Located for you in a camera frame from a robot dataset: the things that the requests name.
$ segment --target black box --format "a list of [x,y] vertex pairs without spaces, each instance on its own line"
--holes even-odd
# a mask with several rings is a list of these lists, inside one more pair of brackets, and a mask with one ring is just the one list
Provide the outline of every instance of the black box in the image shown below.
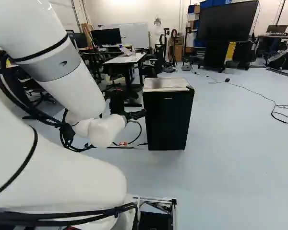
[[147,78],[143,101],[147,111],[149,150],[184,150],[194,89],[184,78]]

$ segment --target laptop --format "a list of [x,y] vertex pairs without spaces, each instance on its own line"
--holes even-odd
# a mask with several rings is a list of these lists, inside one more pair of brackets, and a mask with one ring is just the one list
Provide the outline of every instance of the laptop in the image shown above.
[[288,25],[270,25],[267,28],[267,33],[281,33],[283,34],[287,30]]

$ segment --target cable bundle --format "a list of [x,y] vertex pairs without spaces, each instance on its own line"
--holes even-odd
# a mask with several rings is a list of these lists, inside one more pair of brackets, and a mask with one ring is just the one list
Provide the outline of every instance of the cable bundle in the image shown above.
[[[19,212],[0,212],[0,224],[26,227],[61,227],[81,225],[97,221],[107,217],[114,216],[117,218],[120,213],[131,209],[137,210],[135,203],[128,203],[119,207],[104,210],[70,212],[70,213],[49,213],[49,214],[27,214]],[[56,221],[52,219],[76,218],[94,216],[78,220]]]

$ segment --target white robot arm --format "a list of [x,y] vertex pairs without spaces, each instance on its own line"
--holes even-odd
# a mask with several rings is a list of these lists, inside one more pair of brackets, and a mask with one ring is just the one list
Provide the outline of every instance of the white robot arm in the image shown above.
[[[45,0],[0,0],[0,47],[70,113],[75,132],[108,146],[126,125],[99,119],[105,101]],[[126,179],[113,165],[59,147],[17,119],[0,102],[0,211],[66,213],[126,203]],[[86,230],[109,230],[111,216]]]
[[0,0],[0,47],[70,111],[76,134],[94,146],[109,146],[125,127],[119,115],[99,119],[103,95],[48,1]]

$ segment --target tripod stand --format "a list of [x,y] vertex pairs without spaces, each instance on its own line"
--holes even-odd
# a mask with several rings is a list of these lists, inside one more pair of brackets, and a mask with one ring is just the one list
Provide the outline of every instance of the tripod stand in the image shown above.
[[176,67],[177,66],[177,61],[176,61],[176,57],[175,57],[175,41],[176,41],[176,38],[177,38],[177,30],[173,29],[172,30],[172,33],[171,33],[171,39],[173,41],[173,48],[172,48],[172,57],[169,61],[169,65],[170,66],[173,66],[173,67]]

